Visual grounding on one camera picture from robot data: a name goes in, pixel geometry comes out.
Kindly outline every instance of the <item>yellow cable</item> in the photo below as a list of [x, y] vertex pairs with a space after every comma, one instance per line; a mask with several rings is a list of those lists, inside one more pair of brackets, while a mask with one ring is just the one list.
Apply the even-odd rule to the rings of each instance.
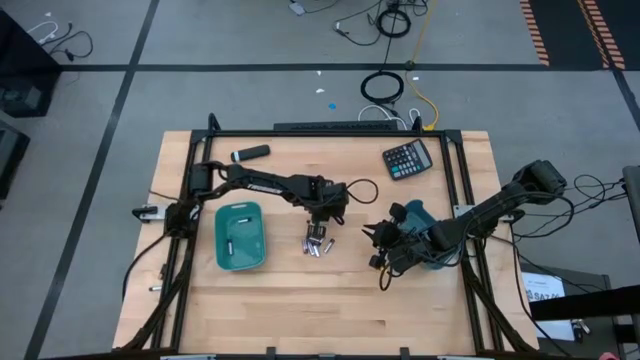
[[[425, 17], [424, 25], [422, 25], [422, 30], [420, 31], [420, 38], [418, 39], [418, 43], [416, 44], [415, 50], [413, 51], [413, 57], [411, 58], [411, 62], [414, 63], [414, 64], [415, 64], [416, 60], [418, 59], [418, 54], [420, 53], [420, 48], [422, 47], [422, 39], [424, 38], [424, 33], [426, 32], [427, 27], [429, 27], [429, 22], [431, 22], [431, 14], [433, 13], [433, 9], [435, 9], [436, 4], [438, 3], [438, 0], [432, 0], [432, 1], [433, 1], [433, 5], [429, 7], [429, 12], [427, 13], [427, 16]], [[431, 124], [429, 124], [429, 125], [425, 125], [423, 127], [423, 129], [426, 130], [426, 131], [435, 130], [436, 124], [438, 123], [438, 120], [440, 119], [440, 112], [438, 111], [438, 107], [436, 106], [436, 104], [433, 103], [433, 101], [429, 100], [429, 98], [427, 98], [426, 96], [422, 95], [422, 93], [420, 93], [420, 91], [418, 90], [416, 85], [412, 81], [409, 80], [409, 71], [405, 71], [404, 80], [407, 82], [407, 84], [409, 84], [409, 86], [411, 86], [411, 88], [416, 93], [416, 95], [420, 99], [425, 101], [427, 104], [429, 104], [431, 106], [431, 108], [433, 109], [433, 113], [434, 113], [433, 122]]]

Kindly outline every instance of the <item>black metal frame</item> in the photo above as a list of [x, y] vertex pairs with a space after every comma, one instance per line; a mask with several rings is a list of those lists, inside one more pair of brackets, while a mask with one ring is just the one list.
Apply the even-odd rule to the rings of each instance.
[[[196, 152], [199, 144], [204, 142], [205, 150], [203, 152], [202, 161], [208, 161], [211, 154], [212, 144], [216, 137], [411, 137], [411, 138], [420, 137], [420, 138], [437, 138], [440, 141], [440, 150], [442, 152], [445, 178], [447, 181], [447, 188], [449, 192], [449, 202], [450, 202], [452, 214], [453, 214], [453, 207], [456, 205], [459, 205], [459, 202], [458, 202], [458, 195], [457, 195], [457, 190], [456, 190], [456, 185], [455, 185], [455, 180], [453, 175], [451, 154], [449, 152], [449, 142], [452, 142], [455, 145], [465, 200], [467, 205], [473, 205], [474, 204], [473, 190], [471, 188], [471, 179], [469, 177], [469, 170], [467, 168], [464, 144], [462, 141], [462, 134], [460, 130], [423, 132], [420, 126], [421, 124], [418, 123], [414, 125], [415, 126], [411, 131], [371, 130], [371, 131], [345, 132], [342, 130], [338, 132], [338, 131], [331, 131], [331, 130], [328, 130], [328, 131], [221, 130], [219, 124], [215, 120], [215, 117], [210, 116], [209, 129], [193, 130], [191, 132], [191, 138], [189, 141], [189, 150], [187, 153], [187, 160], [186, 160], [184, 175], [182, 179], [183, 180], [182, 188], [180, 191], [180, 199], [185, 200], [188, 196], [187, 184], [188, 184], [189, 175], [190, 175], [189, 171], [191, 169], [191, 166], [196, 163]], [[197, 239], [197, 232], [195, 233], [194, 236], [186, 240], [187, 246], [186, 246], [185, 252], [194, 251], [196, 239]], [[162, 286], [163, 292], [161, 293], [161, 296], [166, 295], [166, 291], [168, 291], [169, 284], [171, 283], [174, 273], [176, 271], [176, 259], [178, 257], [181, 241], [182, 240], [178, 238], [171, 239], [170, 249], [167, 256], [167, 269], [166, 269], [166, 273], [163, 280], [163, 286]], [[480, 246], [479, 241], [476, 241], [474, 245], [476, 247], [476, 253], [478, 254], [477, 262], [478, 262], [478, 268], [480, 269], [480, 278], [482, 280], [483, 286], [486, 288], [486, 290], [490, 294], [491, 299], [493, 299], [493, 291], [492, 291], [491, 279], [489, 276], [486, 257], [484, 256], [484, 252], [482, 250], [482, 247]], [[187, 261], [187, 259], [189, 258], [190, 258], [190, 261], [192, 261], [193, 257], [185, 257], [185, 261]], [[185, 285], [177, 295], [177, 299], [174, 300], [174, 301], [177, 301], [177, 306], [176, 306], [175, 320], [173, 323], [173, 331], [170, 339], [170, 348], [175, 349], [176, 351], [180, 347], [180, 337], [182, 334], [184, 314], [186, 311], [190, 275], [191, 274], [189, 271]], [[482, 328], [480, 325], [478, 306], [476, 303], [475, 294], [471, 289], [471, 287], [469, 286], [469, 284], [467, 284], [466, 276], [463, 278], [465, 279], [465, 294], [466, 294], [467, 307], [468, 307], [468, 313], [469, 313], [469, 321], [471, 325], [472, 336], [474, 339], [474, 348], [476, 353], [480, 353], [487, 349], [484, 347], [484, 342], [482, 339]], [[494, 350], [503, 351], [504, 347], [502, 343], [502, 336], [500, 335], [500, 330], [498, 329], [497, 325], [495, 324], [495, 322], [491, 317], [489, 317], [488, 320], [489, 320], [489, 326], [491, 330], [491, 336], [493, 339]], [[152, 342], [151, 342], [152, 349], [158, 349], [161, 347], [163, 329], [164, 329], [164, 318], [160, 321], [160, 323], [158, 324], [158, 326], [154, 331]], [[408, 359], [409, 358], [408, 349], [406, 349], [403, 353], [407, 356], [406, 358]], [[229, 358], [236, 357], [236, 355], [231, 355], [231, 354], [222, 355], [222, 356], [229, 357]], [[309, 357], [310, 355], [296, 355], [296, 356]], [[250, 357], [264, 358], [265, 355], [264, 354], [256, 354], [256, 355], [243, 354], [241, 357], [242, 358], [250, 358]], [[374, 359], [374, 358], [380, 358], [380, 357], [341, 355], [340, 358]], [[413, 359], [430, 358], [431, 359], [433, 358], [433, 356], [427, 356], [427, 357], [411, 356], [410, 358], [413, 358]]]

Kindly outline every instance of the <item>wooden table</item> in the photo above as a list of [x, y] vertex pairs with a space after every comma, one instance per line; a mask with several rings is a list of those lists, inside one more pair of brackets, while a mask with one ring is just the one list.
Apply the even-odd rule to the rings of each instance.
[[[165, 133], [151, 188], [178, 196], [189, 132]], [[479, 203], [500, 190], [496, 166], [485, 132], [463, 132], [472, 188]], [[243, 166], [289, 176], [317, 175], [349, 183], [370, 178], [380, 187], [371, 205], [351, 201], [344, 226], [331, 221], [327, 236], [336, 239], [319, 259], [302, 254], [300, 241], [309, 215], [278, 196], [236, 190], [206, 203], [200, 222], [181, 339], [182, 353], [261, 354], [275, 346], [279, 354], [394, 354], [409, 347], [412, 354], [474, 354], [464, 287], [459, 267], [427, 272], [414, 267], [393, 280], [387, 292], [378, 289], [379, 272], [368, 266], [374, 253], [360, 229], [388, 219], [393, 202], [421, 199], [436, 219], [452, 216], [438, 139], [423, 139], [433, 168], [418, 176], [392, 181], [381, 160], [383, 150], [410, 138], [346, 137], [216, 137], [212, 159], [230, 161], [232, 151], [268, 144], [271, 155]], [[461, 180], [450, 145], [458, 196]], [[352, 191], [372, 196], [368, 184]], [[222, 205], [260, 204], [267, 237], [267, 260], [251, 271], [225, 272], [216, 264], [214, 215]], [[168, 203], [151, 195], [150, 203]], [[137, 252], [162, 233], [162, 225], [142, 225]], [[496, 235], [509, 237], [500, 225]], [[114, 346], [132, 338], [158, 302], [158, 272], [166, 261], [169, 241], [143, 257], [131, 273]], [[516, 289], [512, 249], [489, 240], [486, 249], [497, 305], [522, 337], [538, 347], [535, 329], [525, 316]], [[487, 317], [479, 302], [485, 346], [491, 347]], [[163, 344], [168, 344], [174, 309], [168, 311]]]

